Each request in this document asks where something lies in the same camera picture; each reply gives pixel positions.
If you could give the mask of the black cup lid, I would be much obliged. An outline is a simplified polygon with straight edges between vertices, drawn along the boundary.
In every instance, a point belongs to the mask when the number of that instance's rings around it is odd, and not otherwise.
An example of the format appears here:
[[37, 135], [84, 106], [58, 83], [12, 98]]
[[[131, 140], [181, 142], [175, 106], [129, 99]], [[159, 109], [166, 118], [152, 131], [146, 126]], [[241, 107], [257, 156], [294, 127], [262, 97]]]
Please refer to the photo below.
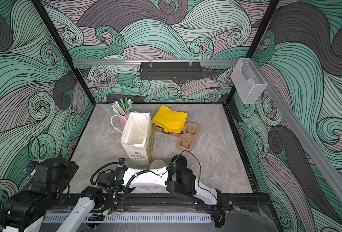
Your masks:
[[180, 164], [181, 166], [187, 166], [187, 159], [183, 155], [176, 155], [172, 158], [171, 162]]

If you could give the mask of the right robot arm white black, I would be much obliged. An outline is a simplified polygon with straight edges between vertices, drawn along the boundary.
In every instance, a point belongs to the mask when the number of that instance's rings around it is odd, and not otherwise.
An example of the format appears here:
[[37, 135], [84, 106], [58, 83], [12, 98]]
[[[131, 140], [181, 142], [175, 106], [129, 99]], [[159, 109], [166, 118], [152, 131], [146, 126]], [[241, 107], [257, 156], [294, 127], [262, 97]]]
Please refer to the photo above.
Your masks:
[[105, 164], [90, 178], [90, 183], [111, 194], [113, 198], [125, 199], [130, 190], [141, 186], [165, 188], [180, 198], [195, 197], [209, 206], [220, 206], [220, 191], [200, 183], [193, 171], [179, 163], [158, 169], [134, 169], [119, 162]]

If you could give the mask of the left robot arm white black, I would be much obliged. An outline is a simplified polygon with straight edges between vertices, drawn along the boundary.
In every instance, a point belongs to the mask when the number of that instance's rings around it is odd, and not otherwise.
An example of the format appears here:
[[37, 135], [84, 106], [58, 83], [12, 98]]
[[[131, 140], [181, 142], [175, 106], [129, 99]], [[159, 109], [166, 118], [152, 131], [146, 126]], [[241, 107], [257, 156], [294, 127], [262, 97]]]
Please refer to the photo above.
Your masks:
[[[2, 208], [1, 226], [4, 232], [39, 231], [46, 210], [56, 205], [79, 166], [71, 160], [51, 158], [37, 163], [34, 169], [30, 189], [12, 195]], [[88, 214], [103, 205], [102, 189], [88, 186], [58, 231], [77, 231]]]

